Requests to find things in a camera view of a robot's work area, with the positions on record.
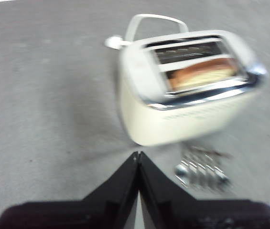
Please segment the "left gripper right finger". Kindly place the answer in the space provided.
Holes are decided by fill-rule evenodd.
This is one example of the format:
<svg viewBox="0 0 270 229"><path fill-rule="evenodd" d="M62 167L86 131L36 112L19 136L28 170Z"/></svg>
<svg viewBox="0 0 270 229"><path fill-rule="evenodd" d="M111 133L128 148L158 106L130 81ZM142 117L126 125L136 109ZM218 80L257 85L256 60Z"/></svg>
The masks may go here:
<svg viewBox="0 0 270 229"><path fill-rule="evenodd" d="M270 206L248 199L198 200L139 154L140 193L158 229L270 229Z"/></svg>

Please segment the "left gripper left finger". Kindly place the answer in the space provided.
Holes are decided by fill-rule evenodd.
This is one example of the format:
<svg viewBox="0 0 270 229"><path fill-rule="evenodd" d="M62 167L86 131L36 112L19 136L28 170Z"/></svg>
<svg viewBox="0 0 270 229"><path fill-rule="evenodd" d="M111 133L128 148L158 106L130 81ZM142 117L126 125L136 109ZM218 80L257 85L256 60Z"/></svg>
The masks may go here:
<svg viewBox="0 0 270 229"><path fill-rule="evenodd" d="M137 198L139 153L132 153L85 198L26 202L0 215L0 229L121 229Z"/></svg>

